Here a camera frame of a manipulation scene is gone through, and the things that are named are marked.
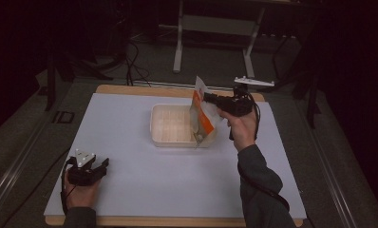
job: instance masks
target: hand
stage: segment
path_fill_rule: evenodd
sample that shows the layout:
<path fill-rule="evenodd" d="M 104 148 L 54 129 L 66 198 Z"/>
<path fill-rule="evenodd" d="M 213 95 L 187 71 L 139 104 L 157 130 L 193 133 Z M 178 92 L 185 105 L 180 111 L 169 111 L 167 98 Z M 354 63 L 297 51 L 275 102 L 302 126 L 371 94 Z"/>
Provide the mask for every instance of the hand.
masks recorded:
<path fill-rule="evenodd" d="M 228 120 L 227 124 L 231 126 L 234 137 L 234 147 L 238 152 L 255 144 L 256 115 L 254 108 L 251 113 L 242 117 L 235 117 L 221 109 L 218 109 L 217 112 L 221 117 Z"/>
<path fill-rule="evenodd" d="M 66 205 L 67 209 L 72 207 L 93 208 L 97 198 L 98 187 L 101 179 L 90 186 L 76 186 L 68 182 L 68 170 L 65 174 Z"/>

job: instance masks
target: gray sleeve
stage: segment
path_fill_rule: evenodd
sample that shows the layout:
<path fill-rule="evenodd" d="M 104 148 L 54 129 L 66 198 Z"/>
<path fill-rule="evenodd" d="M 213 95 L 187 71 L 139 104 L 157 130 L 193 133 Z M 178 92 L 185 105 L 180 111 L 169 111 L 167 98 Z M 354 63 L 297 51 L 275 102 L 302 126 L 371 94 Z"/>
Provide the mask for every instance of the gray sleeve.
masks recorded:
<path fill-rule="evenodd" d="M 95 228 L 97 214 L 89 207 L 73 207 L 67 212 L 64 228 Z"/>
<path fill-rule="evenodd" d="M 250 180 L 278 193 L 283 187 L 281 178 L 267 167 L 257 145 L 251 145 L 238 153 L 238 165 Z M 260 192 L 241 180 L 240 196 L 246 226 L 271 228 L 295 227 L 287 209 L 277 199 Z"/>

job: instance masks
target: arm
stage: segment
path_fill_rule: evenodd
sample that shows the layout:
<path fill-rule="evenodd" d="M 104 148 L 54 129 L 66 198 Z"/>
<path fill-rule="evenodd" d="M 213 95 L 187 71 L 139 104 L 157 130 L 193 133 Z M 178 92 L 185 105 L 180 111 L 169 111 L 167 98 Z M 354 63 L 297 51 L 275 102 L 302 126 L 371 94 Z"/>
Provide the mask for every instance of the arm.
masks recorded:
<path fill-rule="evenodd" d="M 98 180 L 91 186 L 75 186 L 68 182 L 68 172 L 65 175 L 67 192 L 67 215 L 64 228 L 95 228 L 97 227 L 96 212 L 92 208 L 97 197 Z"/>
<path fill-rule="evenodd" d="M 234 146 L 238 152 L 238 165 L 243 174 L 251 181 L 279 192 L 281 178 L 267 167 L 267 163 L 255 144 L 256 117 L 253 110 L 243 117 L 234 117 L 218 110 L 221 117 L 228 120 L 234 137 Z M 277 199 L 259 191 L 241 179 L 240 196 L 246 226 L 249 227 L 295 227 L 287 209 Z"/>
<path fill-rule="evenodd" d="M 279 192 L 281 178 L 267 167 L 257 145 L 250 145 L 238 153 L 238 165 L 246 177 L 258 184 Z M 247 227 L 295 227 L 283 204 L 241 180 L 240 196 Z"/>

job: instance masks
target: white paper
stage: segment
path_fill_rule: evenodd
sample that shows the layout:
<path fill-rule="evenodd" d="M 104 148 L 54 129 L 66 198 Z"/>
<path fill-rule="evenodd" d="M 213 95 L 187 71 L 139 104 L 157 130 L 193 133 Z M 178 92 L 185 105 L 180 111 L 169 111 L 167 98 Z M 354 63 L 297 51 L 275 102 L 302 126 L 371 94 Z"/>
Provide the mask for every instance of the white paper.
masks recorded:
<path fill-rule="evenodd" d="M 191 99 L 94 94 L 71 147 L 97 154 L 94 167 L 109 158 L 100 185 L 98 216 L 243 218 L 237 152 L 226 121 L 208 148 L 156 147 L 150 135 L 156 104 L 189 105 Z M 306 217 L 268 103 L 257 103 L 261 121 L 257 144 L 268 166 L 283 180 L 280 195 L 294 219 Z M 46 216 L 62 215 L 60 179 Z"/>

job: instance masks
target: table leg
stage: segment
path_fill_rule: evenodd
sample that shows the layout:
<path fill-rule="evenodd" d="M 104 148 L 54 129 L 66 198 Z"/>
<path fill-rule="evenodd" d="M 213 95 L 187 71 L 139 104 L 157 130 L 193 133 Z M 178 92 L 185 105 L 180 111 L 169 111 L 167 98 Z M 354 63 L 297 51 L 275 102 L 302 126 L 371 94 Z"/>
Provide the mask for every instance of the table leg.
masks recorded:
<path fill-rule="evenodd" d="M 264 11 L 265 11 L 264 8 L 260 9 L 259 15 L 257 17 L 257 21 L 255 22 L 255 25 L 254 25 L 254 29 L 252 30 L 251 41 L 249 42 L 249 46 L 247 49 L 243 50 L 243 59 L 245 62 L 246 74 L 248 78 L 255 77 L 254 67 L 252 66 L 252 60 L 251 60 L 251 52 L 252 52 L 252 49 L 254 48 L 254 43 L 257 37 L 257 33 L 260 28 L 260 23 L 262 21 Z"/>
<path fill-rule="evenodd" d="M 180 15 L 178 18 L 178 44 L 177 50 L 175 51 L 175 60 L 174 60 L 174 73 L 180 72 L 180 63 L 182 61 L 182 16 L 183 16 L 183 0 L 180 0 Z"/>

